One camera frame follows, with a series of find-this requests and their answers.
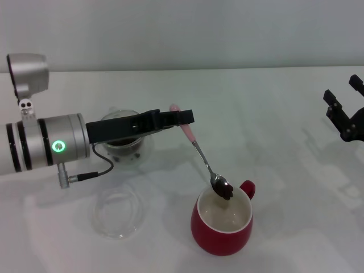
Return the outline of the red mug with white inside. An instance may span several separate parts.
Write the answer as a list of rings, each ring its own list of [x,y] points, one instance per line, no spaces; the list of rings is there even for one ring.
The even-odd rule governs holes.
[[[228,201],[211,188],[204,189],[191,216],[191,232],[196,243],[213,255],[239,252],[247,244],[253,228],[251,199],[254,194],[255,184],[250,180],[235,187]]]

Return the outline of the clear glass saucer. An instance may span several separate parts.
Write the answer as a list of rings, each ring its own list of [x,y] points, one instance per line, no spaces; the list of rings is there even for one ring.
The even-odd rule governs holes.
[[[120,240],[140,229],[145,217],[144,202],[129,186],[100,193],[92,210],[93,229],[101,236]]]

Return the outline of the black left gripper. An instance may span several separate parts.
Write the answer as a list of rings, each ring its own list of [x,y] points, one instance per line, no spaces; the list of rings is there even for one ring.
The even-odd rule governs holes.
[[[192,110],[150,110],[128,117],[86,123],[90,143],[106,143],[122,139],[140,138],[160,130],[194,123]]]

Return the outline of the coffee bean pile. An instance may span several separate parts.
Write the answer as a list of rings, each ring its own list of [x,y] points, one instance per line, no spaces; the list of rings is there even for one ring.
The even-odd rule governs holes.
[[[112,146],[126,146],[128,144],[134,143],[136,140],[138,140],[138,139],[137,138],[121,139],[121,140],[115,140],[112,142],[108,142],[108,144],[112,145]]]

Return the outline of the scooped coffee beans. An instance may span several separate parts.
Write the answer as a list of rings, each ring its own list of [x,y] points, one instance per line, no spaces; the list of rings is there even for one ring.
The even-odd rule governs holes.
[[[216,194],[225,200],[230,200],[233,197],[233,186],[229,183],[215,183],[213,189]]]

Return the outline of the pink-handled metal spoon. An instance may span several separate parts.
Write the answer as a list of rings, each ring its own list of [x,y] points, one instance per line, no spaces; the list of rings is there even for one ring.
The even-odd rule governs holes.
[[[211,184],[212,189],[213,189],[213,186],[215,185],[215,183],[229,183],[223,176],[215,173],[211,169],[211,166],[208,163],[207,158],[205,157],[199,144],[197,143],[196,137],[194,136],[192,129],[189,127],[189,125],[181,125],[180,127],[181,127],[182,131],[184,132],[185,136],[188,138],[188,140],[192,143],[192,145],[198,152],[198,154],[201,157],[204,164],[206,165],[206,167],[209,171],[209,174],[210,174],[210,184]]]

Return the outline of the double-walled clear glass cup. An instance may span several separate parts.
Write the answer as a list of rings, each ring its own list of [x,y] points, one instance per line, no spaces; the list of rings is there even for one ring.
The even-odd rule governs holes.
[[[150,135],[137,139],[126,146],[112,146],[108,142],[101,143],[96,147],[96,151],[111,159],[117,168],[134,168],[144,163],[154,149],[154,142]]]

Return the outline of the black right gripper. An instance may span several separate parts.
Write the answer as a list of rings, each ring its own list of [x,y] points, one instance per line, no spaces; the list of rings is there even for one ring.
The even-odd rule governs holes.
[[[357,75],[350,77],[349,85],[364,97],[364,82]],[[323,99],[329,105],[326,116],[339,131],[341,138],[345,142],[364,142],[364,107],[349,118],[330,90],[325,91]]]

